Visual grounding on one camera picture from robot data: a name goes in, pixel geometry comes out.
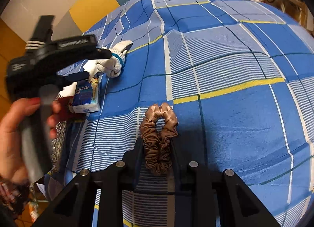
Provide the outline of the person's left hand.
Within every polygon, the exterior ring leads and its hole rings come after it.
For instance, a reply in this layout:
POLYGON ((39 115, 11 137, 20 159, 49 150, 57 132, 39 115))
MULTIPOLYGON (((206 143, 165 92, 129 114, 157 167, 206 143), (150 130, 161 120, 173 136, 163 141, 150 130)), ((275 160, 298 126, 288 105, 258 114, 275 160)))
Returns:
POLYGON ((21 156, 19 124, 39 108, 39 98, 22 98, 11 105, 1 120, 1 177, 14 184, 28 181, 28 172, 21 156))

